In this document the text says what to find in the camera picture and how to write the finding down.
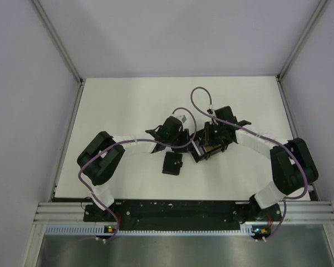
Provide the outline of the black plastic card tray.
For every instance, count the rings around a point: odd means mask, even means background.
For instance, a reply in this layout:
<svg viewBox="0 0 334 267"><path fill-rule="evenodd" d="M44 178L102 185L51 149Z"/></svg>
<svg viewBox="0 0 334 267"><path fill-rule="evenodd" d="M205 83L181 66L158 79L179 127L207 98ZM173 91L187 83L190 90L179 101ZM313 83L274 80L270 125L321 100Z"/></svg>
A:
<svg viewBox="0 0 334 267"><path fill-rule="evenodd" d="M199 156L196 153L195 148L193 146L193 142L191 143L191 145L189 147L189 152L192 155L192 157L193 157L193 159L196 163L198 163L200 161L203 161L203 160L208 160L211 156L214 156L218 153L225 152L227 150L228 146L229 146L229 144L220 144L220 147L218 149L214 149L214 150L211 150L209 152L206 152L206 150L204 148L204 146L206 146L206 145L202 144L202 136L203 136L203 130L199 130L196 134L196 137L193 140L193 141L198 141L199 146L203 148L204 154L202 156Z"/></svg>

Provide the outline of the grey blue card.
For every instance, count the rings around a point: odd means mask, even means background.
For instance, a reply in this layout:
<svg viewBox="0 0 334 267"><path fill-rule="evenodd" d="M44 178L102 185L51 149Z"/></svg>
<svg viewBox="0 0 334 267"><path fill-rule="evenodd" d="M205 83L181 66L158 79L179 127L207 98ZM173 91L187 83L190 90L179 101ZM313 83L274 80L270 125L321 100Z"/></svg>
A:
<svg viewBox="0 0 334 267"><path fill-rule="evenodd" d="M193 146L195 148L196 153L199 156L202 156L204 154L204 150L202 147L199 146L199 142L198 141L193 141Z"/></svg>

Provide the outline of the black leather card holder wallet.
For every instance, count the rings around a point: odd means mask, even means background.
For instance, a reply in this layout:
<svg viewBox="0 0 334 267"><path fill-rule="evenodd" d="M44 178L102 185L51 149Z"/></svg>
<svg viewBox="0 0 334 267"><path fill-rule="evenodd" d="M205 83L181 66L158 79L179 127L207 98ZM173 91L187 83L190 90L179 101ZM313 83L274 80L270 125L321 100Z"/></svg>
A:
<svg viewBox="0 0 334 267"><path fill-rule="evenodd" d="M166 152L163 162L163 174L175 175L180 174L180 169L183 166L183 154L176 152Z"/></svg>

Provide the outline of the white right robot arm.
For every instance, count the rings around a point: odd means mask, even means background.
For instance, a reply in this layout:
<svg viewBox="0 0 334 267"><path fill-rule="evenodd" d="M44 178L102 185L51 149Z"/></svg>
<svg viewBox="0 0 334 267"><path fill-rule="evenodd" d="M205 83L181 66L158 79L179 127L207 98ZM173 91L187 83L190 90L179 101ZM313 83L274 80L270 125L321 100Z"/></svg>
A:
<svg viewBox="0 0 334 267"><path fill-rule="evenodd" d="M309 184L315 182L318 170L308 146L302 138L282 139L254 127L248 121L237 121L229 106L209 109L210 121L204 124L200 145L224 150L235 143L252 149L271 162L272 180L249 199L249 214L262 220L269 207L301 189L306 194Z"/></svg>

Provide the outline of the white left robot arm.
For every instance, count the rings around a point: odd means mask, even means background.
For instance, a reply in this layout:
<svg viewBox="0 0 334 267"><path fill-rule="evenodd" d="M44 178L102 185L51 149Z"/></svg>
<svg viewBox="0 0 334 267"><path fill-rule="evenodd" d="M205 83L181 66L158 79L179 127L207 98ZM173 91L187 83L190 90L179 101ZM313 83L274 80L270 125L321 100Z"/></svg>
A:
<svg viewBox="0 0 334 267"><path fill-rule="evenodd" d="M90 179L84 182L92 194L96 214L102 220L114 217L114 197L109 180L112 178L123 156L136 154L153 154L166 147L181 147L190 141L189 132L184 129L184 115L169 116L165 122L152 130L134 136L111 136L107 132L99 132L88 146L80 153L77 164L82 174Z"/></svg>

